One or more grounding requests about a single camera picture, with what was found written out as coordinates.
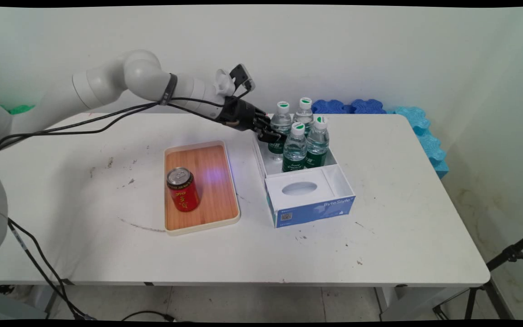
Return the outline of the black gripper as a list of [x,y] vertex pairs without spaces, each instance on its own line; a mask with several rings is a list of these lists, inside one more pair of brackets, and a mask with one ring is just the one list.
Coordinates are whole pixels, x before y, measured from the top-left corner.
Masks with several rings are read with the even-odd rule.
[[288,137],[272,128],[262,129],[262,126],[271,125],[271,118],[267,113],[234,96],[224,98],[224,104],[217,117],[217,122],[241,132],[254,131],[257,133],[259,141],[268,144],[284,143]]

